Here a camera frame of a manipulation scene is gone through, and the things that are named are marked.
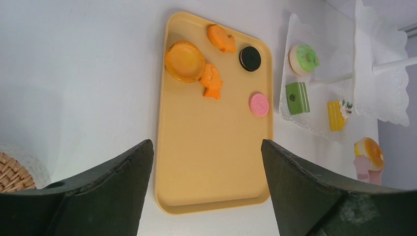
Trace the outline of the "green layered cake slice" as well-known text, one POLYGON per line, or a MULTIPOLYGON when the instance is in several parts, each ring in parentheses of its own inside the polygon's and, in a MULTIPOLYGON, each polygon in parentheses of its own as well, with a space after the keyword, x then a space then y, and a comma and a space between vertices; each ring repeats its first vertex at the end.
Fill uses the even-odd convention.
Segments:
POLYGON ((287 103, 291 115, 310 112, 305 82, 294 82, 285 86, 287 103))

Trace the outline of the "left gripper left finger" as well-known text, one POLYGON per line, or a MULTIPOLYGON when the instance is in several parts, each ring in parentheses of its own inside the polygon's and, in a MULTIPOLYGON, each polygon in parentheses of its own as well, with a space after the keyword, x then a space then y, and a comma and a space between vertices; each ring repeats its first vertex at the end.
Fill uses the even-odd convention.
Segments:
POLYGON ((119 156, 42 189, 2 193, 3 236, 135 236, 154 158, 144 140, 119 156))

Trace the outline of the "orange glazed donut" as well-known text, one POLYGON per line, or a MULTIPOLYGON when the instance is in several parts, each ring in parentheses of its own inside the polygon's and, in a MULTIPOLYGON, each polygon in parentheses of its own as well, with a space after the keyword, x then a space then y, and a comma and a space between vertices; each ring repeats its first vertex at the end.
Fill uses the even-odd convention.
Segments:
POLYGON ((354 144, 355 156, 365 156, 370 160, 369 170, 380 171, 384 168, 385 159, 378 143, 369 137, 363 137, 354 144))

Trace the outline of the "white three tier stand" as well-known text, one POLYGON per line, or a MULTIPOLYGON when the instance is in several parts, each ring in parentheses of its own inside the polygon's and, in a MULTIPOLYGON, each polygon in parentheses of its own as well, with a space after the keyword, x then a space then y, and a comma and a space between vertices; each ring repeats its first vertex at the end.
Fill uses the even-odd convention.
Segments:
POLYGON ((416 64, 417 59, 408 57, 405 51, 406 33, 358 0, 353 42, 353 56, 349 57, 317 35, 310 25, 303 24, 297 14, 290 16, 279 101, 279 113, 284 120, 344 144, 353 125, 348 122, 342 131, 332 132, 327 105, 346 100, 353 104, 352 113, 356 115, 409 126, 406 67, 416 64), (299 44, 311 46, 321 61, 307 76, 296 74, 290 67, 289 52, 299 44), (285 86, 294 82, 306 84, 309 113, 289 112, 285 86))

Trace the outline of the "green frosted donut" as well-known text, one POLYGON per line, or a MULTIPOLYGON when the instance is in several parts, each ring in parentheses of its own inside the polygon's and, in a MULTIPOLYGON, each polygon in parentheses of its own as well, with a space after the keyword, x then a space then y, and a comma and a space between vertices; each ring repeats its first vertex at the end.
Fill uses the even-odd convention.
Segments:
POLYGON ((290 50, 289 63, 296 74, 307 76, 320 66, 321 61, 311 46, 308 44, 299 44, 293 46, 290 50))

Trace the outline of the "pink handled metal tongs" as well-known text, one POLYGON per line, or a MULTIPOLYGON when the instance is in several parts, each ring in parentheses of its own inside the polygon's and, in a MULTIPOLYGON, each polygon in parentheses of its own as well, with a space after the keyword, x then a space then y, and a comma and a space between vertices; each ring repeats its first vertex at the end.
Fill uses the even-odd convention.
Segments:
POLYGON ((370 170, 371 161, 369 158, 365 156, 356 156, 353 164, 356 169, 357 180, 374 185, 382 185, 382 174, 384 169, 379 171, 370 170))

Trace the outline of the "yellow cream cake slice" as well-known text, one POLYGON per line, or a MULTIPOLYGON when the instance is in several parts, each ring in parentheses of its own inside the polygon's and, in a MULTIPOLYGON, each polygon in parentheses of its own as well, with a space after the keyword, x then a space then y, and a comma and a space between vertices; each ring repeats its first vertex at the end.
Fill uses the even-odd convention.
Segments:
POLYGON ((352 114, 353 104, 346 100, 328 102, 328 117, 332 132, 342 131, 352 114))

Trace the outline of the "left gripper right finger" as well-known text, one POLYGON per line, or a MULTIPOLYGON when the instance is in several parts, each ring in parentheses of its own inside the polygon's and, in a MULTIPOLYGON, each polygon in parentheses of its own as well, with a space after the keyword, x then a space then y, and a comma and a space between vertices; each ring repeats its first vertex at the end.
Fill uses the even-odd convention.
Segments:
POLYGON ((263 140, 261 152, 280 235, 416 235, 416 191, 337 174, 272 140, 263 140))

